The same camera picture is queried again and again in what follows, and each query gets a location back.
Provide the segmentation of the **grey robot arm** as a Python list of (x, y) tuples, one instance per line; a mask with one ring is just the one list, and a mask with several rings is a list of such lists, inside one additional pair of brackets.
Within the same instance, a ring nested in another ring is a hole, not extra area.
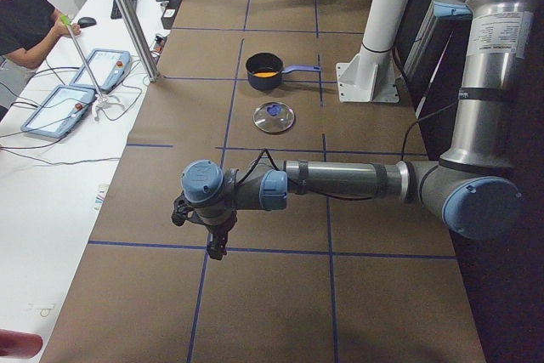
[(511, 229), (522, 196), (508, 179), (509, 122), (535, 11), (543, 0), (434, 0), (445, 18), (472, 18), (450, 149), (436, 162), (338, 163), (285, 161), (262, 150), (245, 173), (208, 160), (182, 172), (172, 221), (211, 233), (211, 258), (226, 253), (240, 210), (280, 210), (290, 193), (346, 200), (397, 196), (420, 202), (452, 231), (486, 240)]

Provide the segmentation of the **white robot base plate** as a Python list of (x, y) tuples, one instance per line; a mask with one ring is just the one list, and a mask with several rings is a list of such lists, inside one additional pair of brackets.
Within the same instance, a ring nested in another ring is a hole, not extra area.
[(371, 0), (360, 51), (336, 64), (337, 89), (343, 103), (400, 101), (392, 50), (408, 0)]

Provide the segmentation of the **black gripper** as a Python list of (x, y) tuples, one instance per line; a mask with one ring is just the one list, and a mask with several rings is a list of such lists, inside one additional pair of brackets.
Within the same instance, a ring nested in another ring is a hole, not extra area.
[(207, 244), (207, 254), (211, 259), (220, 259), (227, 254), (226, 245), (229, 232), (237, 222), (237, 211), (232, 211), (227, 219), (218, 225), (207, 226), (212, 241)]

